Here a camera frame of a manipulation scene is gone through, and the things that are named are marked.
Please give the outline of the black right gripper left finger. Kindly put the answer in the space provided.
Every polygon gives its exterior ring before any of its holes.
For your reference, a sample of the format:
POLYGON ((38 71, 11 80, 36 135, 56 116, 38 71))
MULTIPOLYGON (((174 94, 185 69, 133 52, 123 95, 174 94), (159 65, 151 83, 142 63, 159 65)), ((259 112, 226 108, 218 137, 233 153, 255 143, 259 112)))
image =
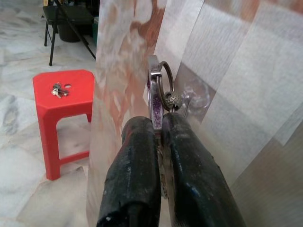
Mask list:
POLYGON ((121 137, 122 146, 106 175, 97 226, 157 227, 161 189, 151 120, 131 118, 121 137))

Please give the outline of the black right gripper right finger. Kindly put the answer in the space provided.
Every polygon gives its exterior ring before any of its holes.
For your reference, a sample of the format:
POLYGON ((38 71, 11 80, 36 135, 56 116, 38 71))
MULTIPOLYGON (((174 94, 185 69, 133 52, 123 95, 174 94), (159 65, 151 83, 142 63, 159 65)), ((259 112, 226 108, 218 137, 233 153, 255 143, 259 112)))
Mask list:
POLYGON ((244 227, 220 167, 178 113, 162 120, 170 221, 174 227, 244 227))

